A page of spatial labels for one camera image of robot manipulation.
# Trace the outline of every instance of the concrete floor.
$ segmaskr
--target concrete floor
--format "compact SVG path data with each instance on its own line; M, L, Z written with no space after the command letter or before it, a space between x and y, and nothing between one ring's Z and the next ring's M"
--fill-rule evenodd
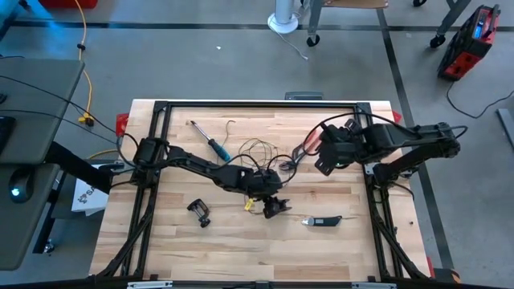
M498 2L500 25L512 26L509 0L473 1L464 19L481 3ZM264 24L274 1L137 0L100 1L87 11L90 22ZM445 1L428 1L413 8L411 1L391 1L385 10L390 25L438 26L447 12ZM45 11L34 2L21 18L55 18L78 22L75 10ZM320 24L378 25L375 10L325 9ZM128 112L132 99L283 99L285 92L319 91L327 100L388 100L401 112L398 94L380 31L319 31L321 42L305 45L306 31L288 35L309 57L304 61L268 30L137 30L88 29L86 69L94 85L92 113L114 126L117 113ZM75 59L82 37L77 28L11 27L0 42L3 55L27 58ZM436 78L445 46L427 49L433 33L391 32L414 121L465 124L454 159L429 161L455 268L465 283L512 287L514 284L514 154L494 111L510 108L514 99L492 108L479 120L452 110L444 94L449 83ZM461 108L478 113L512 89L514 34L499 33L495 46L476 69L455 84L451 95ZM87 83L81 79L73 100L85 105ZM74 120L74 109L66 117ZM95 132L110 136L100 126ZM62 124L57 141L82 157L112 145L82 130ZM426 205L416 177L412 186L427 255L439 264ZM0 272L1 283L82 278L88 274L98 222L59 222L52 237L60 244L52 256L28 254L15 272Z

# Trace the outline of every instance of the robotic arm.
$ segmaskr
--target robotic arm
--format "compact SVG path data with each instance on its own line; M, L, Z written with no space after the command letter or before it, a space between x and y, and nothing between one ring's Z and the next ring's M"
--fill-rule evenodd
M374 164L373 175L378 186L396 181L401 173L415 171L421 163L431 158L454 157L460 144L446 123L404 128L393 124L372 124L362 128L355 120L344 127L322 124L319 159L315 166L328 176L334 169L343 169L353 162ZM399 148L414 149L396 161L382 164L379 161Z
M253 169L240 165L216 165L197 157L165 140L147 137L142 139L133 158L137 169L131 177L134 185L148 187L155 183L155 172L166 167L178 167L207 177L215 185L232 193L242 193L264 203L264 217L271 218L286 207L288 200L272 197L282 189L282 181L273 169Z

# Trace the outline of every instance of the black desk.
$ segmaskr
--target black desk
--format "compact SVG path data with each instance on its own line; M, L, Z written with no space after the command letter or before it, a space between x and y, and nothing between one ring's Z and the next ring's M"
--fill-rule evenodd
M71 99L83 69L84 64L76 60L0 59L0 75L65 100ZM0 154L0 232L6 236L0 238L0 270L14 270L21 264L41 212L50 201L59 167L91 185L91 180L101 180L104 188L109 187L110 178L53 141L68 106L66 101L2 77L0 92L8 95L0 104L0 116L16 119L14 131ZM44 112L56 117L3 110ZM28 202L15 204L9 197L8 181L20 165L35 165L35 191ZM94 186L108 192L102 186Z

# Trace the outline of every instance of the wooden table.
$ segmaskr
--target wooden table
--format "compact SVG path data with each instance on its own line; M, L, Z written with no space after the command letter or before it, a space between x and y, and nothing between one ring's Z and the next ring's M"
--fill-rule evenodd
M138 140L148 135L153 103L154 100L133 101L127 132ZM373 113L393 119L389 102L370 104ZM195 120L211 137L222 142L226 122L234 120L235 123L229 125L230 135L225 144L232 156L238 153L244 141L253 137L276 145L279 153L290 154L315 124L344 112L339 108L173 108L167 139L186 151L216 161L206 140L189 121ZM345 121L340 118L333 123L343 125ZM123 142L122 153L132 159L135 153L132 141ZM400 155L398 150L385 161ZM288 204L292 210L272 219L245 211L242 194L225 192L212 181L183 169L164 169L145 275L208 281L366 281L369 275L379 276L361 166L353 164L326 177L314 168L315 161L315 157L304 159L296 176L277 194L280 199L291 199ZM128 178L125 174L114 182ZM125 242L135 194L136 187L132 185L112 190L91 274L104 269ZM398 241L418 268L428 274L412 197L399 188L390 189L390 194ZM197 198L211 209L211 224L204 229L197 216L186 209ZM253 210L262 211L262 203L256 203ZM335 215L343 216L338 227L300 224L309 216ZM390 249L385 241L384 244L390 272L393 272ZM138 253L136 247L132 269Z

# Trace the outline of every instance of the white pole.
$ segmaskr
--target white pole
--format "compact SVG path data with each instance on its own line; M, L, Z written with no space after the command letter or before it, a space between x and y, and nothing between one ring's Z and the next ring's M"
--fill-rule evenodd
M275 0L275 19L278 24L288 24L292 18L294 0Z
M293 16L295 0L275 0L275 13L267 19L267 25L278 34L291 33L298 27L298 19Z

